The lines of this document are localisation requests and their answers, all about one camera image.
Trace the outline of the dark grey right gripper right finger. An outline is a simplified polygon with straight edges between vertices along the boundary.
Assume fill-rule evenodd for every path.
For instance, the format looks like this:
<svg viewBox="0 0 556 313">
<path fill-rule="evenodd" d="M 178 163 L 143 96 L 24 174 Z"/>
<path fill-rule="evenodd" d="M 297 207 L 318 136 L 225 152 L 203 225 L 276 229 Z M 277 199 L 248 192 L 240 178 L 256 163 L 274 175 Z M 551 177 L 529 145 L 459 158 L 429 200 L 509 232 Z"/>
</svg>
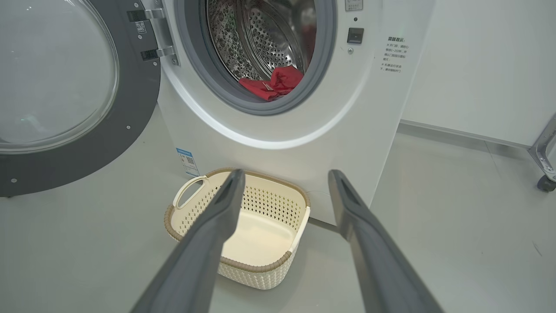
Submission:
<svg viewBox="0 0 556 313">
<path fill-rule="evenodd" d="M 328 172 L 336 225 L 350 244 L 367 313 L 441 313 L 410 262 L 345 174 Z"/>
</svg>

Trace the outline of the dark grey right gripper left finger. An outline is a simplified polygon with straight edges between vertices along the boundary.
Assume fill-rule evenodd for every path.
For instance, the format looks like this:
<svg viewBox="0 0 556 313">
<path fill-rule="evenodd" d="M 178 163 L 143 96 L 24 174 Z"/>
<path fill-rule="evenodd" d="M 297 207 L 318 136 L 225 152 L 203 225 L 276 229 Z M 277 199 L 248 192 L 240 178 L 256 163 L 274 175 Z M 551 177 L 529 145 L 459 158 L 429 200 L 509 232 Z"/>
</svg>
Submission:
<svg viewBox="0 0 556 313">
<path fill-rule="evenodd" d="M 233 170 L 134 305 L 133 313 L 206 313 L 221 252 L 238 225 L 245 172 Z"/>
</svg>

